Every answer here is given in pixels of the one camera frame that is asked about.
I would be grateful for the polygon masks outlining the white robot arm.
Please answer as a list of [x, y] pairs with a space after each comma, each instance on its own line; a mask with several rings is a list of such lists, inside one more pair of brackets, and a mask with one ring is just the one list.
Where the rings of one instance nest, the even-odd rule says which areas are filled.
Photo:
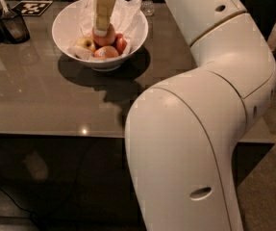
[[268, 108], [276, 63], [239, 0], [164, 0], [197, 67], [145, 90], [125, 126], [147, 231], [243, 231], [238, 141]]

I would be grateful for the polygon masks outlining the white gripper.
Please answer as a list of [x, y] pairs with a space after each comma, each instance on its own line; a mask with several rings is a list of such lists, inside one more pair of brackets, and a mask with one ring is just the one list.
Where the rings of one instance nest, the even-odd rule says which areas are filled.
[[110, 20], [116, 0], [94, 0], [94, 34], [103, 37], [110, 27]]

